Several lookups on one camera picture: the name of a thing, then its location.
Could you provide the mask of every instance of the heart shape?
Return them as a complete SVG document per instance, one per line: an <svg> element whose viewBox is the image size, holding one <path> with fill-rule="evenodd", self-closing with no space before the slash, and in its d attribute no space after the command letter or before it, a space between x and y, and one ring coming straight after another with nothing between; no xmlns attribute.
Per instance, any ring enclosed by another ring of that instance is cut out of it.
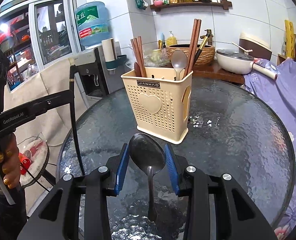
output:
<svg viewBox="0 0 296 240"><path fill-rule="evenodd" d="M138 101L150 114L156 114L161 109L161 101L156 96L139 94Z"/></svg>

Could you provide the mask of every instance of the wooden chopsticks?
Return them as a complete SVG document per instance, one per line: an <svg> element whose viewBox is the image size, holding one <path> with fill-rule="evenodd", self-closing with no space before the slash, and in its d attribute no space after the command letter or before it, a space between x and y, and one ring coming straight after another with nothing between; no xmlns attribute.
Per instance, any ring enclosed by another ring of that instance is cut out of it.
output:
<svg viewBox="0 0 296 240"><path fill-rule="evenodd" d="M143 54L143 44L142 44L141 36L139 36L138 39L137 38L131 39L131 45L134 49L136 61L140 68L141 77L147 77L146 69L144 66L144 54Z"/></svg>
<svg viewBox="0 0 296 240"><path fill-rule="evenodd" d="M183 78L186 77L192 71L192 67L193 67L194 59L195 59L195 51L196 51L197 45L198 45L200 28L201 28L201 20L195 19L194 23L193 23L191 41L190 41L190 46L189 46L188 65L185 68Z"/></svg>

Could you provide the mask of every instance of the faucet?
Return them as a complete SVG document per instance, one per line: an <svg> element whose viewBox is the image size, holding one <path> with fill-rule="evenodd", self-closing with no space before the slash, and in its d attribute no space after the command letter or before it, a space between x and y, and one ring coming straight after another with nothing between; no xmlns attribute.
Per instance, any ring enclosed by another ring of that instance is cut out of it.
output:
<svg viewBox="0 0 296 240"><path fill-rule="evenodd" d="M210 38L208 40L208 45L209 46L212 46L212 38L213 38L213 35L212 35L212 31L210 29L207 29L205 30L207 32L207 34L209 33L210 34ZM200 36L201 39L204 39L206 35L202 35Z"/></svg>

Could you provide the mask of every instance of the wicker basket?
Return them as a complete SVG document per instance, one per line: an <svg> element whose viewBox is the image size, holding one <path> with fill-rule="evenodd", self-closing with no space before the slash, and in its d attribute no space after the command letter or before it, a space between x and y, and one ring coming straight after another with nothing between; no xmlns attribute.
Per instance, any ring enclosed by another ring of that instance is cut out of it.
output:
<svg viewBox="0 0 296 240"><path fill-rule="evenodd" d="M189 44L179 44L179 45L172 45L170 47L166 47L167 50L167 57L171 60L171 56L173 52L177 49L182 50L188 57L189 53ZM203 66L203 65L209 65L214 60L214 55L216 54L216 49L214 46L206 45L198 58L197 62L195 63L195 66Z"/></svg>

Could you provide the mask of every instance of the yellow soap bottle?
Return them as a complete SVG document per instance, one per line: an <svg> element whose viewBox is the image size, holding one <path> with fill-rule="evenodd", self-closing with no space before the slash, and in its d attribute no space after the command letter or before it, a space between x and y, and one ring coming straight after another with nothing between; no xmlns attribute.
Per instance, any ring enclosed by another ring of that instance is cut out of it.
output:
<svg viewBox="0 0 296 240"><path fill-rule="evenodd" d="M172 31L170 31L170 37L167 38L167 46L171 45L177 45L177 38L172 34Z"/></svg>

